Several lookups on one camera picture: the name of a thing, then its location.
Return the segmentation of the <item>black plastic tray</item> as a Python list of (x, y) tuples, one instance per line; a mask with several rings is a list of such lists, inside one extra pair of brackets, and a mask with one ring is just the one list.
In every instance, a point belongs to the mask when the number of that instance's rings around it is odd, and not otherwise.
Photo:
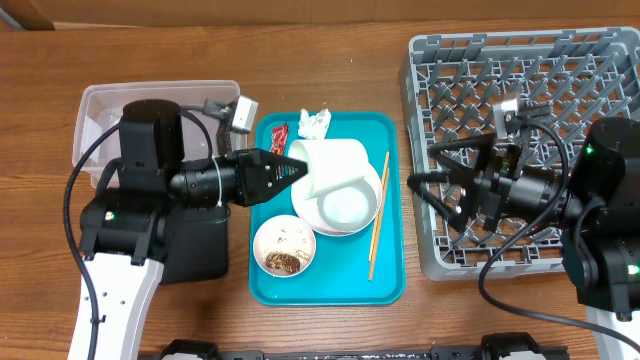
[(227, 273), (227, 210), (178, 207), (170, 213), (162, 285), (212, 280)]

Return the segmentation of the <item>red snack wrapper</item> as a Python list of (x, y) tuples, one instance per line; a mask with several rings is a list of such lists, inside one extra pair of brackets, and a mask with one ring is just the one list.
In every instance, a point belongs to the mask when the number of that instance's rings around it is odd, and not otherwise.
[(270, 147), (272, 153), (277, 155), (283, 155), (285, 153), (288, 134), (289, 125), (287, 123), (278, 125), (272, 129)]

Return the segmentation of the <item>large pink plate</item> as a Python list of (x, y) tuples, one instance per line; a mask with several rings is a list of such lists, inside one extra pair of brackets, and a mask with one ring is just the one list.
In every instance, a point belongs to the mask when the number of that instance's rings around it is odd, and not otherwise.
[[(369, 178), (371, 180), (377, 178), (379, 181), (381, 180), (378, 172), (371, 164), (369, 164), (368, 168), (366, 169), (366, 173), (363, 178)], [(314, 231), (327, 236), (347, 236), (356, 233), (339, 232), (331, 228), (320, 217), (318, 210), (318, 199), (319, 197), (304, 200), (297, 189), (293, 185), (291, 186), (291, 200), (294, 211), (296, 212), (297, 216), (305, 221)]]

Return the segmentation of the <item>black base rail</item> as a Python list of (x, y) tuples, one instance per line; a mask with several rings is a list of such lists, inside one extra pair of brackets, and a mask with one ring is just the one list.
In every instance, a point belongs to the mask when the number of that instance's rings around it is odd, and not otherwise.
[(494, 333), (479, 345), (433, 345), (425, 350), (265, 353), (259, 350), (220, 351), (215, 343), (176, 339), (160, 353), (139, 359), (210, 360), (569, 360), (566, 346), (539, 345), (526, 332)]

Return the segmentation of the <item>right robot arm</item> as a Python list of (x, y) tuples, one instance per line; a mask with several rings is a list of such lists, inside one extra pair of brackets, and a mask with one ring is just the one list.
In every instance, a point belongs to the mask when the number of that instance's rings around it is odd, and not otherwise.
[[(523, 152), (493, 146), (499, 137), (527, 130), (548, 135), (559, 150), (560, 172), (518, 164)], [(522, 317), (590, 330), (603, 359), (639, 356), (639, 124), (619, 117), (590, 127), (574, 164), (560, 136), (541, 120), (521, 116), (485, 134), (430, 147), (442, 170), (413, 173), (409, 188), (456, 231), (482, 214), (495, 231), (503, 218), (519, 218), (518, 230), (482, 267), (481, 296)], [(587, 311), (584, 321), (508, 305), (489, 294), (494, 262), (523, 237), (548, 227), (563, 230), (563, 266)]]

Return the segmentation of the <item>small plate with food scraps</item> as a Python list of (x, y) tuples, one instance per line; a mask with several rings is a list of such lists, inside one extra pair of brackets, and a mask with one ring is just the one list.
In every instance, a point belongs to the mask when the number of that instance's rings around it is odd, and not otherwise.
[(314, 260), (316, 237), (311, 227), (293, 215), (278, 215), (257, 230), (253, 258), (267, 274), (290, 278), (304, 272)]

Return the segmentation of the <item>teal plastic serving tray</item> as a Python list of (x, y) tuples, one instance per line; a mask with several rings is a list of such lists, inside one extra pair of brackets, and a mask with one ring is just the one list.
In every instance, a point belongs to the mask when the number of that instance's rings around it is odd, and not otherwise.
[(369, 279), (371, 226), (344, 237), (316, 236), (317, 250), (304, 271), (287, 278), (263, 270), (249, 256), (252, 295), (270, 306), (387, 305), (404, 292), (404, 234), (398, 145), (393, 121), (379, 112), (334, 112), (327, 136), (360, 141), (378, 173), (389, 155), (389, 181), (373, 278)]

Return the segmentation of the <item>clear plastic bin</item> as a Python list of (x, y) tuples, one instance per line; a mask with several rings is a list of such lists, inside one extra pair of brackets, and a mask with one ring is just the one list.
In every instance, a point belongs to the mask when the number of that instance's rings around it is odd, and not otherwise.
[[(229, 103), (240, 94), (240, 87), (233, 80), (151, 81), (89, 86), (82, 95), (77, 115), (72, 166), (77, 165), (95, 140), (119, 122), (124, 106), (130, 102), (163, 99), (182, 106), (200, 106), (207, 99)], [(207, 128), (212, 139), (213, 155), (217, 156), (216, 132), (219, 122), (200, 113), (194, 114)], [(182, 120), (182, 129), (185, 154), (183, 160), (204, 158), (207, 155), (207, 144), (202, 131), (188, 119)], [(89, 174), (94, 189), (106, 164), (120, 155), (118, 133), (111, 135), (90, 155), (81, 171)]]

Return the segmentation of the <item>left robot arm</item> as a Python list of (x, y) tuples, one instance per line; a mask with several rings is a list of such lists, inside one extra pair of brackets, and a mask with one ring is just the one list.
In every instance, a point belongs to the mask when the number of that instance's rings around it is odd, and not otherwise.
[(70, 358), (136, 358), (159, 285), (227, 273), (231, 206), (267, 202), (306, 175), (303, 161), (232, 146), (256, 110), (244, 96), (125, 105), (111, 129), (120, 156), (105, 166), (79, 226), (65, 230), (82, 276)]

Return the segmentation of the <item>grey dishwasher rack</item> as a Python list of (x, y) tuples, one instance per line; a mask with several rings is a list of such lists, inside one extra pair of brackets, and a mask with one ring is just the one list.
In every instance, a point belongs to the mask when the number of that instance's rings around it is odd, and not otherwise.
[[(639, 33), (631, 27), (418, 35), (399, 72), (403, 115), (417, 173), (432, 172), (428, 148), (490, 133), (492, 106), (506, 94), (548, 104), (550, 127), (576, 160), (596, 120), (639, 116)], [(525, 165), (559, 170), (559, 150), (540, 131), (522, 154)], [(450, 228), (424, 200), (413, 200), (422, 272), (436, 281), (474, 280), (490, 256), (523, 227), (507, 218), (495, 231), (471, 220)], [(521, 238), (491, 270), (494, 278), (559, 273), (561, 233), (547, 228)]]

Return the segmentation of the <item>grey bowl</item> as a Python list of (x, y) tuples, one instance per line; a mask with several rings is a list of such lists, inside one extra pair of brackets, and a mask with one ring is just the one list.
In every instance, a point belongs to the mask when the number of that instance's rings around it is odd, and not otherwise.
[(360, 179), (318, 199), (320, 217), (339, 232), (354, 233), (369, 225), (379, 204), (381, 182)]

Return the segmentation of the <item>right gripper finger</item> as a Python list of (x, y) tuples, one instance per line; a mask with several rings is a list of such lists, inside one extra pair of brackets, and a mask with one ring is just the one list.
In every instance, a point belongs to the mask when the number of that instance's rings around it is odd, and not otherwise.
[[(449, 170), (460, 172), (469, 172), (472, 169), (474, 171), (485, 171), (493, 153), (495, 141), (496, 135), (491, 133), (449, 142), (439, 142), (429, 147), (428, 155)], [(475, 148), (478, 151), (476, 162), (472, 169), (445, 155), (446, 151), (458, 151), (464, 148)]]
[[(447, 203), (441, 193), (435, 194), (431, 190), (437, 184), (448, 184), (449, 187), (459, 190), (455, 206)], [(407, 185), (457, 232), (463, 232), (469, 220), (475, 218), (475, 194), (472, 189), (465, 188), (470, 182), (463, 180), (461, 175), (455, 175), (453, 172), (413, 173), (408, 177)]]

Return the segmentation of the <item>white cup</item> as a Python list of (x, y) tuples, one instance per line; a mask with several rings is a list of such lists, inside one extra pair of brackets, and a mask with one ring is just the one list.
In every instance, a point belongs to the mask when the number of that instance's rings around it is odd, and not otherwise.
[(295, 140), (287, 156), (307, 165), (307, 174), (293, 184), (304, 200), (362, 179), (369, 166), (364, 145), (355, 139)]

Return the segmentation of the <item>crumpled white tissue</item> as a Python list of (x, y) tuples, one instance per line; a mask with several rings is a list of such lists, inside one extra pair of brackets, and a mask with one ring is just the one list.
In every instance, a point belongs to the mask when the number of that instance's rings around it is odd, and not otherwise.
[(332, 114), (328, 109), (322, 109), (311, 115), (306, 109), (300, 110), (298, 135), (307, 140), (324, 139), (328, 133)]

